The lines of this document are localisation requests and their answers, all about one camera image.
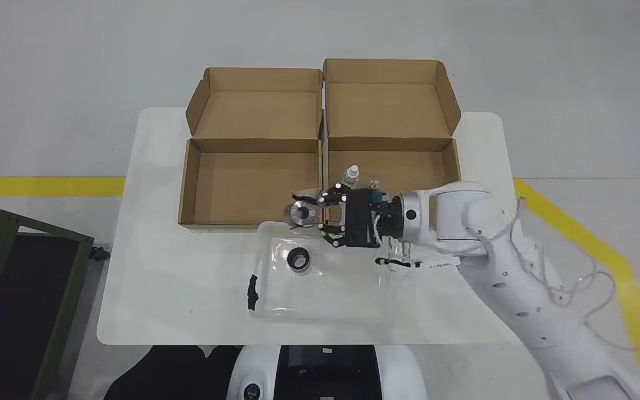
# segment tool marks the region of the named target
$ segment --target cardboard box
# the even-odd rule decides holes
[[[320,187],[322,84],[317,69],[205,70],[186,112],[178,222],[281,221],[292,193]]]
[[[330,184],[353,164],[389,194],[460,179],[460,108],[441,62],[327,59],[324,79]]]

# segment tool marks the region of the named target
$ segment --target black panel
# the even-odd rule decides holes
[[[275,400],[381,400],[373,346],[282,346]]]
[[[77,250],[64,238],[15,238],[0,276],[0,399],[31,396]]]

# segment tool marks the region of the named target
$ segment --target white table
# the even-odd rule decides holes
[[[184,108],[142,112],[98,322],[105,344],[519,343],[455,270],[414,274],[396,299],[399,322],[379,329],[253,318],[247,285],[253,231],[177,224]],[[454,137],[464,180],[507,209],[515,194],[500,118],[463,113]]]

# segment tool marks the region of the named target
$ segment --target yellow floor line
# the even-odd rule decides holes
[[[120,197],[122,176],[0,177],[0,197]]]
[[[125,177],[0,177],[0,197],[120,197],[124,183]],[[534,214],[609,269],[631,343],[640,346],[640,287],[629,260],[521,180],[514,179],[514,185]],[[640,362],[640,352],[636,359]]]
[[[562,236],[576,243],[582,250],[604,265],[616,281],[618,303],[633,347],[640,347],[640,287],[633,265],[611,246],[595,237],[582,225],[554,206],[519,179],[514,179],[518,198],[527,199],[527,207],[551,225]],[[640,351],[635,353],[640,362]]]

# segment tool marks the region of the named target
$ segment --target plastic bottle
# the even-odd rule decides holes
[[[351,189],[355,189],[358,186],[358,181],[360,180],[360,170],[357,165],[352,165],[347,168],[344,172],[344,178],[342,179],[342,183],[350,187]]]

